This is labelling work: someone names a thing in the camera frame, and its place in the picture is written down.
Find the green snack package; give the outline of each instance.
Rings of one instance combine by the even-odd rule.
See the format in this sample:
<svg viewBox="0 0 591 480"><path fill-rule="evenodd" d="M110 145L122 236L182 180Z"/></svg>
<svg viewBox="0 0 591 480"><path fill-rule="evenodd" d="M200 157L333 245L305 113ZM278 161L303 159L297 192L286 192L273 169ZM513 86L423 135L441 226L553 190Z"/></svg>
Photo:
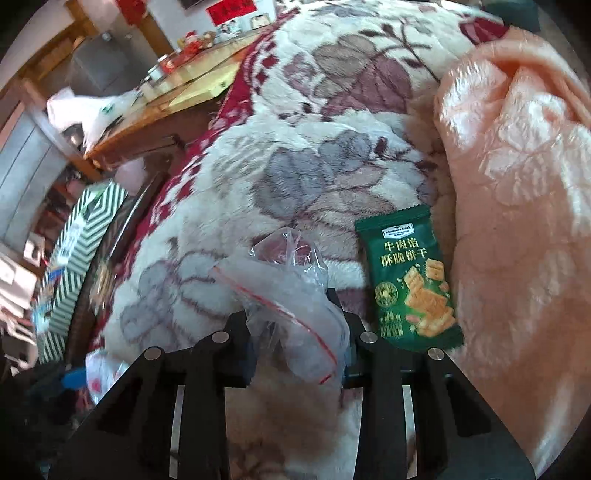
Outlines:
<svg viewBox="0 0 591 480"><path fill-rule="evenodd" d="M464 343L428 205L355 222L368 257L379 330L400 348Z"/></svg>

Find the floral blanket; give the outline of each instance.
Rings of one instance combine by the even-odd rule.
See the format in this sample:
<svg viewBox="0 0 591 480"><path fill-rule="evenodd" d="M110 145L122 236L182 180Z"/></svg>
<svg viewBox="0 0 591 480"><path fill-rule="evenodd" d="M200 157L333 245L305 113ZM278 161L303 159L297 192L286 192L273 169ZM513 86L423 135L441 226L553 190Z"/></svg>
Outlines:
<svg viewBox="0 0 591 480"><path fill-rule="evenodd" d="M316 2L280 18L141 226L107 350L131 362L149 346L186 348L222 328L241 305L209 269L283 226L308 233L344 308L366 320L356 219L428 203L449 264L454 191L433 96L459 56L504 31L390 0ZM352 477L359 395L260 365L226 402L234 478Z"/></svg>

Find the peach fleece blanket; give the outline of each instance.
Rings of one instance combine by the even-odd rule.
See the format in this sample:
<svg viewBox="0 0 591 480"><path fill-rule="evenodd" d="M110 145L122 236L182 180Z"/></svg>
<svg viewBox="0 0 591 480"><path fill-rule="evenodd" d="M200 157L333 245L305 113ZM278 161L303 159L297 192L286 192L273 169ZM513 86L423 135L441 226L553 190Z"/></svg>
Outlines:
<svg viewBox="0 0 591 480"><path fill-rule="evenodd" d="M591 100L542 39L511 29L435 97L457 193L454 360L537 475L591 402Z"/></svg>

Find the metal screw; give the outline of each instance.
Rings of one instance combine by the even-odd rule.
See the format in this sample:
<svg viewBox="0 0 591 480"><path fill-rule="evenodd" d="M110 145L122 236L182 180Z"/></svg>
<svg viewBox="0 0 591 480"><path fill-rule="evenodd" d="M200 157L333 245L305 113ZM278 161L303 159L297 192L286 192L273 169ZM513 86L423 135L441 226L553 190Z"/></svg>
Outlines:
<svg viewBox="0 0 591 480"><path fill-rule="evenodd" d="M363 343L375 343L378 341L378 336L373 332L363 332L359 335L359 338Z"/></svg>
<svg viewBox="0 0 591 480"><path fill-rule="evenodd" d="M216 343L226 343L230 339L230 334L220 330L212 335L212 340Z"/></svg>
<svg viewBox="0 0 591 480"><path fill-rule="evenodd" d="M440 348L430 348L427 351L427 354L433 358L433 360L443 360L445 358L445 353Z"/></svg>
<svg viewBox="0 0 591 480"><path fill-rule="evenodd" d="M151 346L144 352L144 358L146 360L156 360L160 358L160 355L162 355L162 350L157 346Z"/></svg>

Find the wooden desk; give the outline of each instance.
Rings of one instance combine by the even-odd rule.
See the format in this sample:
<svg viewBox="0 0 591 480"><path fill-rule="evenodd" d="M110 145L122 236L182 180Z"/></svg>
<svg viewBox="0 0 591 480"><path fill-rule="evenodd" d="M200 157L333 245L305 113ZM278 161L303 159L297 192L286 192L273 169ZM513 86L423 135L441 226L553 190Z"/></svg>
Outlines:
<svg viewBox="0 0 591 480"><path fill-rule="evenodd" d="M187 72L199 74L197 65L201 62L203 70L204 60L206 68L211 66L191 82L150 103L139 100L135 109L85 157L97 161L105 170L113 170L126 161L154 153L183 156L185 144L204 133L219 110L246 55L246 47L266 30L260 28L239 39L241 49L217 64L219 57L204 58L210 55L206 51L182 67L185 68L183 75L187 75Z"/></svg>

